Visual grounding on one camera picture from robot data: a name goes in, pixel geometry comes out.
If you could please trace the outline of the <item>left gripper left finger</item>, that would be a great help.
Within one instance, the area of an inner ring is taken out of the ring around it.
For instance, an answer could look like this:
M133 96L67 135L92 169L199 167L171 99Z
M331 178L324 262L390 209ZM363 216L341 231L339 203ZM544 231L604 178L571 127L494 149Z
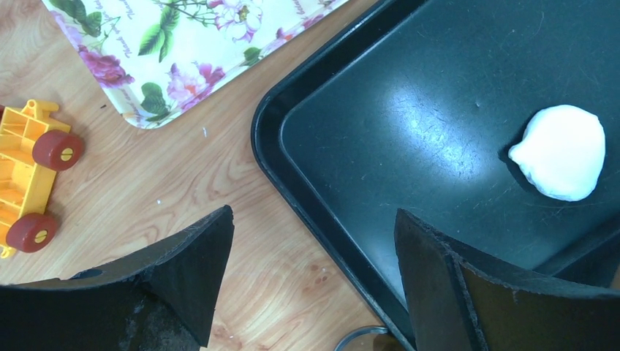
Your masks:
M233 242L225 205L175 235L69 279L1 287L3 350L206 347Z

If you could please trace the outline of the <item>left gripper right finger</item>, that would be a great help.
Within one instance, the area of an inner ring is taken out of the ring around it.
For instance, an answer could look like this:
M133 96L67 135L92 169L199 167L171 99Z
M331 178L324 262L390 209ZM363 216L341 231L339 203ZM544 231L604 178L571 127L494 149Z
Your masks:
M396 214L395 242L416 350L617 350L619 219L534 270Z

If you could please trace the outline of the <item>black baking tray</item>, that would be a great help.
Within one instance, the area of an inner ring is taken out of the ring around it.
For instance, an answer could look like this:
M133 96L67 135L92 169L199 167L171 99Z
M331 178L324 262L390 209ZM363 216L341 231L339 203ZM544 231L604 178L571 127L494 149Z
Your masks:
M595 190L540 194L508 158L531 117L599 117ZM381 1L272 88L259 166L383 321L341 347L415 338L395 242L404 209L534 270L619 219L617 1Z

